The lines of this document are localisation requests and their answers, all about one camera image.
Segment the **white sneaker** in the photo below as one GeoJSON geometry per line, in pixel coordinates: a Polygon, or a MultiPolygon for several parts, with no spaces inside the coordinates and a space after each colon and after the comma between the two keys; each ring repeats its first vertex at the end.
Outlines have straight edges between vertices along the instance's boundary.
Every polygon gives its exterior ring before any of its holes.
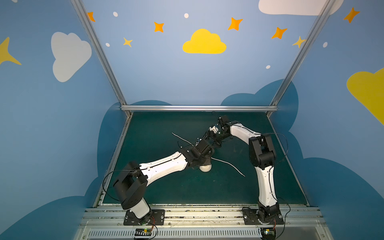
{"type": "Polygon", "coordinates": [[[200,171],[207,173],[212,169],[212,165],[199,166],[200,171]]]}

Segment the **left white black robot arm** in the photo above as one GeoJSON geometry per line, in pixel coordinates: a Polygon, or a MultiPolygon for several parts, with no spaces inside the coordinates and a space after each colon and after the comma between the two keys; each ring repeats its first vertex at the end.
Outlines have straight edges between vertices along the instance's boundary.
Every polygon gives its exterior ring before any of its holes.
{"type": "Polygon", "coordinates": [[[147,187],[154,181],[169,174],[188,168],[206,166],[211,159],[214,148],[206,140],[196,146],[188,147],[160,160],[138,164],[128,163],[119,171],[113,188],[123,210],[127,210],[140,221],[148,222],[152,210],[144,199],[147,187]]]}

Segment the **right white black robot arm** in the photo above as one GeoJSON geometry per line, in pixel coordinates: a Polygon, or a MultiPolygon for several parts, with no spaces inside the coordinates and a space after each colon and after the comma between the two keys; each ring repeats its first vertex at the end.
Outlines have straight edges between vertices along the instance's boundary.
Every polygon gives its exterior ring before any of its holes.
{"type": "Polygon", "coordinates": [[[209,127],[205,140],[220,145],[228,137],[237,137],[249,146],[249,159],[258,177],[258,221],[263,225],[283,224],[284,220],[274,186],[277,154],[271,136],[252,131],[239,122],[230,122],[226,116],[223,116],[218,119],[216,125],[209,127]]]}

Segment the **rear aluminium crossbar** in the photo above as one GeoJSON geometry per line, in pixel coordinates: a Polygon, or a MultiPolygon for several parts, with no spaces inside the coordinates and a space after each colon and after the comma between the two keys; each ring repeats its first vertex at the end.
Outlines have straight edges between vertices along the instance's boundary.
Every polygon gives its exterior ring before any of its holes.
{"type": "Polygon", "coordinates": [[[150,112],[276,112],[276,106],[161,106],[122,105],[123,111],[150,112]]]}

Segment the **left small circuit board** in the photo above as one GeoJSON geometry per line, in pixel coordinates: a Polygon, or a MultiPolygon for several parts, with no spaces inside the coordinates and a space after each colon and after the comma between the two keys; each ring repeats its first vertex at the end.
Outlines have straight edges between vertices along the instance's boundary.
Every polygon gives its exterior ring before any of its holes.
{"type": "Polygon", "coordinates": [[[134,231],[134,240],[149,240],[153,233],[150,229],[136,228],[134,231]]]}

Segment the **small circuit board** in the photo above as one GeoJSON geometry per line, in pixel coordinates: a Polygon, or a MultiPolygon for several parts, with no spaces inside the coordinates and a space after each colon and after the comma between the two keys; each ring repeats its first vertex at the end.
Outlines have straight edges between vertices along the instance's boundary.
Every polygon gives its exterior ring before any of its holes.
{"type": "Polygon", "coordinates": [[[136,228],[134,231],[134,240],[149,240],[153,233],[150,229],[136,228]]]}
{"type": "Polygon", "coordinates": [[[261,228],[261,240],[275,240],[277,232],[274,228],[261,228]]]}

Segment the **right small circuit board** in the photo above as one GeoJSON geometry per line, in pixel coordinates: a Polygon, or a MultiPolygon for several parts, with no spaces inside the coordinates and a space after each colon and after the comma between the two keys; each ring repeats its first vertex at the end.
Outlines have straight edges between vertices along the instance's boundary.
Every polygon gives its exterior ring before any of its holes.
{"type": "Polygon", "coordinates": [[[261,240],[275,240],[277,232],[274,228],[261,228],[261,240]]]}

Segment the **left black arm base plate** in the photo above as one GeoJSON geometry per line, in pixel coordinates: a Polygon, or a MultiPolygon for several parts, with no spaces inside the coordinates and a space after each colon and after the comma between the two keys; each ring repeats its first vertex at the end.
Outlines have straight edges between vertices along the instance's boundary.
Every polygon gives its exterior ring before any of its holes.
{"type": "Polygon", "coordinates": [[[165,220],[165,210],[150,210],[144,217],[138,218],[132,211],[127,210],[124,226],[155,225],[162,226],[165,220]]]}

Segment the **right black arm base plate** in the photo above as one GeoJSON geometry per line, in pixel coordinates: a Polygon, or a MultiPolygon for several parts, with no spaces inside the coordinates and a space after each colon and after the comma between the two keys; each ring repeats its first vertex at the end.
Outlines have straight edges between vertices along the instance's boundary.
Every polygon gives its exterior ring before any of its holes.
{"type": "Polygon", "coordinates": [[[284,218],[278,213],[277,215],[266,215],[259,209],[242,208],[243,219],[245,225],[283,225],[284,218]]]}

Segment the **aluminium rail base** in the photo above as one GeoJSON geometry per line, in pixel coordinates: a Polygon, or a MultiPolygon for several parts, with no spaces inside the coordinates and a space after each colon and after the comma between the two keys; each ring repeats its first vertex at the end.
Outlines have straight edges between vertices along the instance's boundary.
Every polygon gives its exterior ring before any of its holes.
{"type": "Polygon", "coordinates": [[[165,210],[162,226],[124,226],[126,211],[118,205],[86,209],[76,240],[134,240],[136,228],[150,229],[149,240],[261,240],[261,228],[274,228],[277,240],[331,240],[316,207],[281,205],[283,225],[245,225],[242,208],[255,205],[153,205],[165,210]]]}

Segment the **left aluminium frame post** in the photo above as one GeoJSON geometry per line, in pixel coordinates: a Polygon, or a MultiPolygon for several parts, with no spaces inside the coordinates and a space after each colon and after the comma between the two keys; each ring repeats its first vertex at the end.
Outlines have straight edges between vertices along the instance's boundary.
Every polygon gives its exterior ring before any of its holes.
{"type": "Polygon", "coordinates": [[[127,101],[124,97],[124,94],[121,90],[121,87],[116,79],[116,76],[112,70],[112,67],[107,59],[107,56],[103,50],[103,46],[101,45],[99,38],[96,34],[96,31],[93,27],[92,21],[90,20],[88,13],[86,11],[85,5],[83,1],[80,0],[71,0],[71,3],[92,43],[92,46],[101,62],[101,65],[106,73],[106,76],[121,104],[121,106],[126,105],[127,101]]]}

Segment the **aluminium frame post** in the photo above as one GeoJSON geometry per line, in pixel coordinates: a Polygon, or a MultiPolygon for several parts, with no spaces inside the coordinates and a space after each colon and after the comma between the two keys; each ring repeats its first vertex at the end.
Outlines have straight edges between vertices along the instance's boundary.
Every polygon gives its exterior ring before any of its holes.
{"type": "Polygon", "coordinates": [[[328,18],[330,17],[332,8],[335,5],[335,3],[336,3],[336,0],[325,1],[325,4],[324,4],[323,8],[321,9],[318,17],[316,18],[313,26],[311,27],[304,44],[301,46],[297,56],[295,57],[295,59],[293,61],[293,64],[291,65],[287,75],[283,79],[280,87],[278,88],[275,96],[273,97],[273,99],[270,103],[270,110],[268,110],[266,112],[268,118],[273,114],[273,112],[278,110],[279,102],[281,101],[284,93],[287,91],[287,89],[288,89],[290,83],[292,82],[294,76],[298,72],[304,59],[306,58],[307,54],[309,53],[313,43],[316,41],[318,35],[320,34],[321,30],[323,29],[324,25],[326,24],[328,18]]]}
{"type": "Polygon", "coordinates": [[[92,46],[101,62],[101,65],[106,73],[106,76],[121,104],[121,106],[126,105],[127,101],[124,97],[124,94],[121,90],[121,87],[116,79],[116,76],[112,70],[112,67],[107,59],[107,56],[103,50],[103,46],[101,45],[99,38],[96,34],[96,31],[93,27],[92,21],[90,20],[88,13],[86,11],[85,5],[83,1],[80,0],[71,0],[71,3],[92,43],[92,46]]]}

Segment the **right aluminium frame post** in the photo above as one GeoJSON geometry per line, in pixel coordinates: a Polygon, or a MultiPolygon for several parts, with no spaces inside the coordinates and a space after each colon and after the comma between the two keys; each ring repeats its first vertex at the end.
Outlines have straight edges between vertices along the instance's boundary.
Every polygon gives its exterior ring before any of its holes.
{"type": "Polygon", "coordinates": [[[278,88],[275,96],[273,97],[273,99],[270,103],[270,110],[268,110],[266,112],[268,118],[273,114],[273,112],[278,110],[279,102],[281,101],[284,93],[287,91],[287,89],[288,89],[290,83],[292,82],[294,76],[298,72],[304,59],[306,58],[307,54],[309,53],[313,43],[316,41],[318,35],[320,34],[321,30],[323,29],[324,25],[326,24],[328,18],[330,17],[332,8],[335,5],[335,3],[336,3],[336,0],[325,1],[325,4],[324,4],[323,8],[321,9],[318,17],[316,18],[313,26],[311,27],[304,44],[301,46],[297,56],[295,57],[295,59],[293,61],[293,64],[291,65],[287,75],[283,79],[280,87],[278,88]]]}

